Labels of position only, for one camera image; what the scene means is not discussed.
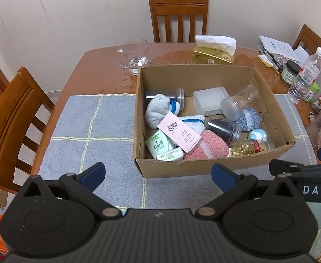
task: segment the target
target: wooden table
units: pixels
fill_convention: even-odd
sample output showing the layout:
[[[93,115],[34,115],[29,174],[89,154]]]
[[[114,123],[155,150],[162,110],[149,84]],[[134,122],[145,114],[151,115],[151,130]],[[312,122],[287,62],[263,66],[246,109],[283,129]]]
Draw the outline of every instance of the wooden table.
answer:
[[[192,49],[194,47],[195,44],[193,43],[152,43],[149,45],[150,65],[191,63]],[[137,76],[132,75],[128,69],[119,67],[116,61],[118,48],[120,47],[94,49],[83,55],[50,116],[35,157],[32,174],[39,172],[51,135],[70,96],[116,93],[135,94]],[[257,50],[237,48],[234,65],[257,68],[274,94],[287,93],[289,89],[289,86],[284,84],[280,75],[273,68],[265,66],[258,59]],[[312,111],[310,105],[302,101],[296,107],[304,126],[306,126],[310,122],[308,119],[309,112]]]

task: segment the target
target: mug handle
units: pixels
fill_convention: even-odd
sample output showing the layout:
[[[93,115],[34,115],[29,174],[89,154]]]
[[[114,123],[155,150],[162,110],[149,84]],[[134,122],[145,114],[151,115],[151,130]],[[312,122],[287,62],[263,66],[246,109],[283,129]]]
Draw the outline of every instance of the mug handle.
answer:
[[[127,57],[126,57],[125,52],[124,52],[124,49],[121,48],[121,49],[118,49],[118,50],[117,50],[117,62],[118,62],[119,66],[120,66],[121,68],[129,68],[129,65],[128,65],[128,64],[127,64],[127,65],[124,65],[122,62],[120,62],[120,60],[119,60],[119,58],[118,58],[118,55],[120,56],[119,53],[121,53],[121,52],[123,53],[124,60],[127,60]]]

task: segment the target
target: chair backrest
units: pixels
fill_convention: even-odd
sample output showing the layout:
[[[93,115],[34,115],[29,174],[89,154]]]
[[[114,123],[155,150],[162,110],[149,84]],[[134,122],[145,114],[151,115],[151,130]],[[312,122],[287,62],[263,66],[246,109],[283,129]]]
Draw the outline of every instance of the chair backrest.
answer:
[[[183,42],[183,15],[190,16],[189,42],[194,42],[194,16],[203,16],[202,35],[207,30],[208,0],[148,0],[150,3],[153,36],[160,42],[157,16],[164,16],[165,41],[171,42],[170,17],[178,19],[178,42]]]
[[[0,96],[0,189],[17,193],[20,186],[13,183],[15,168],[31,172],[32,166],[19,160],[18,153],[22,143],[37,152],[39,145],[26,132],[31,123],[44,132],[45,124],[35,116],[41,105],[49,112],[55,106],[28,70],[21,67]]]
[[[316,49],[321,47],[321,38],[314,33],[306,24],[302,27],[297,40],[293,45],[293,50],[296,49],[300,42],[304,45],[302,46],[304,50],[306,50],[309,54],[314,54]]]

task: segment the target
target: green lid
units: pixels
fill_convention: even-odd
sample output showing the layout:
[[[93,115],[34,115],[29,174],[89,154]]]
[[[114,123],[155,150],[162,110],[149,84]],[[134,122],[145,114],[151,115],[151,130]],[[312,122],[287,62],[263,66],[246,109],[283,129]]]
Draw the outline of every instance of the green lid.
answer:
[[[316,93],[318,90],[319,90],[319,85],[318,85],[316,82],[314,82],[314,83],[310,86],[310,91]]]

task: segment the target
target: white tissue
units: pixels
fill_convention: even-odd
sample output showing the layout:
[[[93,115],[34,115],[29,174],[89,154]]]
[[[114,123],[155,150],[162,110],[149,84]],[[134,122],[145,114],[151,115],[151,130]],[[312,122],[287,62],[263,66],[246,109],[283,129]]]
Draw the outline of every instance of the white tissue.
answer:
[[[231,56],[236,51],[236,40],[228,36],[196,36],[198,46],[220,49]]]

